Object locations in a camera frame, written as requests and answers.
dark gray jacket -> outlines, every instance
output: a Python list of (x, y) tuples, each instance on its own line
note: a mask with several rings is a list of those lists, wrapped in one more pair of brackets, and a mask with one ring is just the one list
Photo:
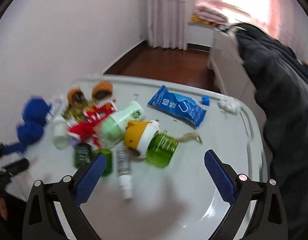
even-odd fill
[(264, 139), (273, 152), (270, 175), (280, 188), (289, 239), (308, 224), (308, 67), (294, 52), (253, 25), (239, 24), (243, 67), (256, 87), (267, 122)]

white plastic lid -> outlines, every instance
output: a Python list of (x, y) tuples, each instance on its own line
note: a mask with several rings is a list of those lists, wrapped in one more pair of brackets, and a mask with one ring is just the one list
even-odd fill
[(125, 174), (119, 176), (119, 183), (123, 191), (123, 198), (130, 199), (133, 197), (132, 176)]
[(159, 123), (155, 120), (151, 120), (150, 122), (152, 123), (149, 123), (143, 134), (142, 134), (142, 137), (140, 138), (140, 141), (137, 145), (137, 150), (138, 152), (140, 153), (140, 156), (139, 158), (141, 159), (145, 159), (146, 158), (146, 151), (147, 151), (147, 148), (149, 147), (150, 145), (150, 142), (154, 136), (154, 134), (156, 132), (159, 132)]

blue gripper pad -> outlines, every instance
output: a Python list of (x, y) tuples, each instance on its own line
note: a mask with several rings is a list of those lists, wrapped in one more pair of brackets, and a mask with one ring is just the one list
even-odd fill
[(211, 150), (205, 153), (204, 162), (222, 199), (232, 205), (235, 202), (235, 188)]
[(90, 198), (93, 189), (99, 181), (101, 175), (106, 168), (106, 158), (104, 154), (100, 154), (96, 160), (93, 161), (87, 172), (79, 181), (75, 188), (74, 201), (77, 206), (86, 203)]

yellow plush toy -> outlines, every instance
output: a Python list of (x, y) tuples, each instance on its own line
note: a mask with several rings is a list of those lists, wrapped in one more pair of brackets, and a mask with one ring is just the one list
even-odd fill
[(124, 135), (125, 146), (132, 150), (137, 157), (146, 158), (147, 148), (157, 132), (159, 132), (157, 121), (129, 121)]

label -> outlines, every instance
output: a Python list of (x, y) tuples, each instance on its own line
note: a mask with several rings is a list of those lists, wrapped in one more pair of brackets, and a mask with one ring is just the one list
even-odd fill
[(111, 114), (111, 118), (118, 124), (122, 131), (127, 128), (127, 123), (130, 120), (142, 121), (145, 119), (144, 109), (136, 102), (132, 101), (126, 107)]
[(89, 157), (89, 150), (86, 148), (78, 149), (78, 160), (82, 165), (88, 165), (91, 162)]
[(118, 150), (117, 151), (117, 168), (118, 168), (118, 174), (124, 174), (129, 171), (129, 160), (128, 155), (125, 150)]

